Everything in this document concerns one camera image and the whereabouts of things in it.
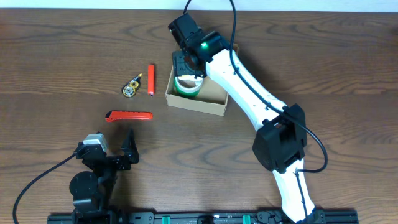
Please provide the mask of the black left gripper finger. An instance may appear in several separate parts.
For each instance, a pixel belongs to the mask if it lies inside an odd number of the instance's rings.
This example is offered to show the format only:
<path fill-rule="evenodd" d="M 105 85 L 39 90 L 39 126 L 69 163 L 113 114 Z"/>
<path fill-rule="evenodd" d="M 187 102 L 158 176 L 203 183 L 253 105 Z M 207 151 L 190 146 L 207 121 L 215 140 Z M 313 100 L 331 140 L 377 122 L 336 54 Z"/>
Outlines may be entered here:
<path fill-rule="evenodd" d="M 129 130 L 126 139 L 123 141 L 121 150 L 124 152 L 124 158 L 127 159 L 130 164 L 137 164 L 139 162 L 139 153 L 132 129 Z"/>
<path fill-rule="evenodd" d="M 87 152 L 90 150 L 91 144 L 78 143 L 77 152 Z"/>

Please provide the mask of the beige masking tape roll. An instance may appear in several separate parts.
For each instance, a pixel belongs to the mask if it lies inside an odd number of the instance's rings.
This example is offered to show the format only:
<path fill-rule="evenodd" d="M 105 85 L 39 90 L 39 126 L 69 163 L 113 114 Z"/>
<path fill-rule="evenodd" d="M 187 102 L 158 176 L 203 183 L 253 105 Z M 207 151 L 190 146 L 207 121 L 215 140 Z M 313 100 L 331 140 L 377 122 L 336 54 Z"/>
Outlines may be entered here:
<path fill-rule="evenodd" d="M 202 77 L 196 77 L 194 75 L 182 75 L 182 76 L 177 76 L 175 83 L 177 86 L 186 92 L 193 92 L 197 91 L 201 88 L 203 84 L 203 78 Z"/>

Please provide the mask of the green tape roll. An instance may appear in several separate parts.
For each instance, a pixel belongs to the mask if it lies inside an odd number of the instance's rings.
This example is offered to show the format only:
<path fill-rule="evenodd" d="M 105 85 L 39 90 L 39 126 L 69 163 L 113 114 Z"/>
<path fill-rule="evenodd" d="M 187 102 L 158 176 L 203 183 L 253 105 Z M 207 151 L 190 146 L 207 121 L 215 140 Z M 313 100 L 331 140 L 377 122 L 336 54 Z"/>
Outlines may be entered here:
<path fill-rule="evenodd" d="M 176 91 L 186 97 L 195 97 L 203 85 L 202 77 L 194 75 L 182 75 L 174 78 Z"/>

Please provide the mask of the red stapler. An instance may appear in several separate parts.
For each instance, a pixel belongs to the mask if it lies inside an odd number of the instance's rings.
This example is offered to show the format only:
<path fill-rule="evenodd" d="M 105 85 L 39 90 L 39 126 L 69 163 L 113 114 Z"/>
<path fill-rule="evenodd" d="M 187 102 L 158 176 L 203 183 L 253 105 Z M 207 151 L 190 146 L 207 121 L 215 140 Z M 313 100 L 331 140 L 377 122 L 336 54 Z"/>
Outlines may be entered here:
<path fill-rule="evenodd" d="M 147 92 L 150 96 L 155 95 L 155 65 L 150 64 L 148 66 L 148 82 L 147 82 Z"/>

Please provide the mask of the brown cardboard box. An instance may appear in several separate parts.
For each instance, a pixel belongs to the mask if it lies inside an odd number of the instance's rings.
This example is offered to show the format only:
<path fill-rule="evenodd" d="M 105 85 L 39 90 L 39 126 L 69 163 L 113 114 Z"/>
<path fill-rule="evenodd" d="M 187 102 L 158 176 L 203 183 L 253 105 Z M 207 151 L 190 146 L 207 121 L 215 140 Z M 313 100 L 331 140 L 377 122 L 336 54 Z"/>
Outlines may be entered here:
<path fill-rule="evenodd" d="M 174 69 L 170 72 L 169 82 L 165 92 L 169 106 L 198 111 L 202 113 L 223 116 L 228 104 L 228 93 L 219 84 L 208 78 L 203 78 L 203 85 L 195 97 L 186 97 L 176 91 Z"/>

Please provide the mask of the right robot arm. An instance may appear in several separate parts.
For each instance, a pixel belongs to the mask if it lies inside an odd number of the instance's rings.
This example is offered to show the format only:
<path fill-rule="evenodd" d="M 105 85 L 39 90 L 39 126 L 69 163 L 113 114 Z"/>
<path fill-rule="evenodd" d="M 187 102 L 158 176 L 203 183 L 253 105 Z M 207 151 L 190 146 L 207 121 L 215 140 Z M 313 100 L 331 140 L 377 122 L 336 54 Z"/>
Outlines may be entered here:
<path fill-rule="evenodd" d="M 288 107 L 269 93 L 240 62 L 230 42 L 217 32 L 174 34 L 179 50 L 172 54 L 174 88 L 196 97 L 205 78 L 217 83 L 240 106 L 256 131 L 252 150 L 271 171 L 282 210 L 293 222 L 309 222 L 315 206 L 304 179 L 304 147 L 310 131 L 299 105 Z"/>

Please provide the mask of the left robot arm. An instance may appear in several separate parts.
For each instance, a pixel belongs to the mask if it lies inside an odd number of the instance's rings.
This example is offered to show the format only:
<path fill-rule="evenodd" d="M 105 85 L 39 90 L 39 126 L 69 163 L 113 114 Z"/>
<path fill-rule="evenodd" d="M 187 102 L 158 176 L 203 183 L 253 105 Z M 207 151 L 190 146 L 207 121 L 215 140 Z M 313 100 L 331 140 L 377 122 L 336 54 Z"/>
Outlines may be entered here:
<path fill-rule="evenodd" d="M 75 175 L 69 185 L 75 215 L 79 219 L 100 217 L 109 210 L 109 200 L 117 180 L 117 172 L 130 170 L 139 161 L 136 144 L 125 140 L 123 155 L 108 156 L 100 144 L 80 142 L 73 155 L 90 170 Z"/>

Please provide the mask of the red utility knife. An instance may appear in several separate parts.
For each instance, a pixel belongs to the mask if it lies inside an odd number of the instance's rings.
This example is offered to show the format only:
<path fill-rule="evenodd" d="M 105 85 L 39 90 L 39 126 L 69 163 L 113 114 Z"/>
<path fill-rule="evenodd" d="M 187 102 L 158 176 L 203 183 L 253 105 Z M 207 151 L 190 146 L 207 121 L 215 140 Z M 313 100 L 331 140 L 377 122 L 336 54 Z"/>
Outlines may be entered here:
<path fill-rule="evenodd" d="M 151 112 L 139 111 L 119 111 L 112 110 L 105 116 L 106 122 L 114 122 L 119 120 L 152 120 L 153 115 Z"/>

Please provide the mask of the yellow correction tape dispenser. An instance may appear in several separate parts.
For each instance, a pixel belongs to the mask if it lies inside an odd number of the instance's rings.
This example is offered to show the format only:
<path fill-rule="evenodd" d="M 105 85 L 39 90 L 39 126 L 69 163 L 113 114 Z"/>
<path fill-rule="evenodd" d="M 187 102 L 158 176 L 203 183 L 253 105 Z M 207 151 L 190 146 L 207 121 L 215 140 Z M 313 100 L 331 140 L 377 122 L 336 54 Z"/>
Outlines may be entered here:
<path fill-rule="evenodd" d="M 135 76 L 131 81 L 126 83 L 121 89 L 121 93 L 123 94 L 123 96 L 127 98 L 132 98 L 133 96 L 135 96 L 137 90 L 141 86 L 141 78 L 142 74 L 140 73 Z"/>

